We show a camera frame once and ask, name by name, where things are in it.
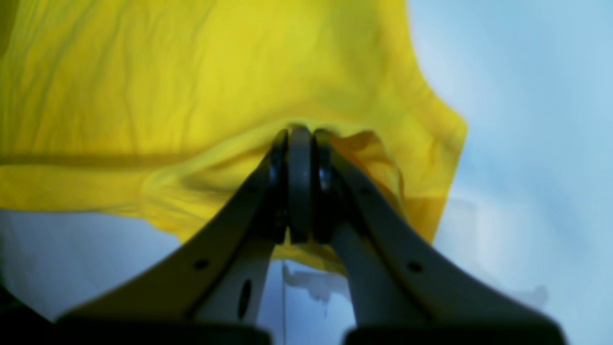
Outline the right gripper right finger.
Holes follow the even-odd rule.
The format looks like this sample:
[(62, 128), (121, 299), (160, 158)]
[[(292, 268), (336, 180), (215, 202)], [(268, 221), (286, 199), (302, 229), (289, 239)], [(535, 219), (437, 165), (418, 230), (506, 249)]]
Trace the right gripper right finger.
[(346, 345), (564, 345), (549, 317), (451, 263), (410, 227), (372, 180), (312, 137), (313, 232), (346, 270), (356, 327)]

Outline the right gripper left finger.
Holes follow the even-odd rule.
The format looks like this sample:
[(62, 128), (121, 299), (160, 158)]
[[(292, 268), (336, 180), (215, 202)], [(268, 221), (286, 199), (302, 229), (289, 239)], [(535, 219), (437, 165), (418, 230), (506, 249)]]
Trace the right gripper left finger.
[(312, 230), (311, 132), (283, 129), (222, 209), (153, 268), (58, 321), (60, 336), (263, 336), (274, 247)]

